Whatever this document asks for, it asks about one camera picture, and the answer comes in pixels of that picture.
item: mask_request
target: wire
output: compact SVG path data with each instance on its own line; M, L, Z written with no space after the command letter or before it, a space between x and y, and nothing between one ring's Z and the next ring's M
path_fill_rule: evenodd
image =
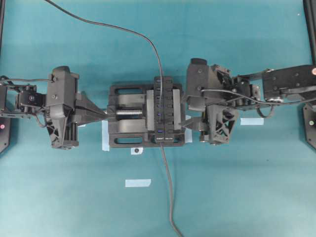
M179 231L179 229L177 228L177 226L173 222L173 193L172 193L173 192L173 188L172 188L172 179L171 179L171 175L170 175L170 171L169 171L169 167L168 167L168 162L167 162L167 159L166 159L166 154L164 153L164 148L163 148L162 143L160 143L160 149L161 149L163 163L164 163L164 166L166 167L166 174L167 174L168 183L169 183L169 201L170 201L169 221L170 221L171 226L173 227L174 231L177 233L177 235L179 237L183 237L183 235L181 234L181 232Z
M257 107L257 113L260 117L264 118L264 119L268 119L268 118L271 118L273 116L273 114L275 113L275 105L271 105L271 108L270 108L270 112L268 113L268 115L264 115L260 108Z
M69 16L72 16L80 21L83 21L85 23L89 23L89 24L93 24L93 25L98 25L98 26L105 26L105 27L110 27L110 28L114 28L114 29L117 29L117 30L121 30L121 31L125 31L125 32L129 32L131 34L134 34L134 35L137 35L143 39L145 39L146 41L148 41L148 43L152 46L152 48L154 49L154 52L155 52L155 55L157 57L157 60L158 60L158 65L159 65L159 72L160 72L160 99L159 99L159 103L161 104L161 98L162 98L162 78L163 78L163 73L162 73L162 65L161 65L161 61L160 61L160 57L158 55L158 51L154 45L154 43L148 38L146 37L145 35L141 34L141 33L138 33L136 31L132 31L132 30L129 30L129 29L126 29L126 28L123 28L123 27L120 27L120 26L115 26L115 25L111 25L111 24L106 24L106 23L101 23L101 22L96 22L96 21L90 21L90 20L86 20L84 18L81 18L79 16L76 16L74 14L72 14L71 12L63 9L62 7L60 7L59 5L57 5L56 3L52 2L51 0L44 0L46 1L47 3L51 4L52 6L54 6L55 8L61 10L62 12L66 13L67 15Z
M38 125L40 126L40 127L47 127L47 123L46 123L46 121L45 121L45 124L42 124L41 122L40 122L40 119L39 119L39 117L38 117L38 115L37 114L33 114L33 116L35 117L35 119L36 119L36 122L38 123Z
M223 89L203 89L203 90L201 90L201 92L205 92L205 91L230 93L230 94L233 94L233 95L237 95L237 96L243 97L243 98L245 98L247 100L251 100L251 101L253 101L255 103L264 104L264 105L294 105L294 104L300 104L300 103L308 103L308 102L316 100L316 98L312 98L312 99L307 99L307 100L299 100L299 101L286 102L286 103L284 103L284 102L283 103L282 102L265 102L265 101L255 100L255 99L253 99L251 97L248 97L248 96L236 93L236 92L232 92L230 90L223 90Z
M0 79L0 83L5 82L5 81L23 81L23 82L46 81L46 82L52 82L52 80L48 80L48 79Z

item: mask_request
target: teal cloth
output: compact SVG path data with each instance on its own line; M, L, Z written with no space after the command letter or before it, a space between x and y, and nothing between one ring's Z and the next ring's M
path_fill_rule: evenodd
M7 0L0 74L46 78L57 66L80 74L100 108L115 82L150 82L158 64L134 35L92 26L43 0ZM191 58L233 75L311 63L301 0L56 0L90 20L144 33L165 75L185 83ZM46 93L45 82L38 91ZM14 101L14 94L8 97ZM242 118L257 117L254 111ZM14 120L0 158L1 237L174 237L160 150L102 151L101 123L79 128L79 147L54 150L34 119ZM165 148L174 220L186 237L311 237L316 233L316 153L301 106L276 108L264 126L236 125L228 145ZM125 188L125 179L151 179Z

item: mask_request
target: screw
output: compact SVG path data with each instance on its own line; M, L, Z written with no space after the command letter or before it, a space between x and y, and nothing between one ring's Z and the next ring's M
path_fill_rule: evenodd
M30 96L29 96L29 101L35 101L35 96L30 95Z

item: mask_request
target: black metal bar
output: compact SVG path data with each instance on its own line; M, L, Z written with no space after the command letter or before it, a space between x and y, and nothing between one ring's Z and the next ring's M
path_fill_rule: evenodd
M316 0L303 0L313 64L316 64Z
M5 0L0 0L0 53L2 46L2 32L3 32L3 23L4 23L4 7Z

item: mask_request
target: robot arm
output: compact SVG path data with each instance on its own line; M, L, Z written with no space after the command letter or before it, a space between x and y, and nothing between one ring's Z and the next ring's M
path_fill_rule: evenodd
M260 87L251 82L262 79ZM284 99L299 100L284 103ZM200 141L213 145L228 143L238 110L257 110L264 118L274 107L306 102L316 110L316 67L303 65L280 70L232 77L230 70L218 65L208 66L204 59L192 59L187 71L187 89L182 103L188 109L202 112L201 117L183 121L181 125L200 131ZM268 116L260 108L271 107Z
M37 93L35 85L15 85L10 79L2 78L0 116L7 119L35 117L41 127L47 128L53 148L68 150L78 146L78 125L106 118L101 109L84 94L78 93L79 75L71 73L67 66L55 68L48 80L43 79L48 82L47 94ZM14 111L5 105L8 90L18 93Z

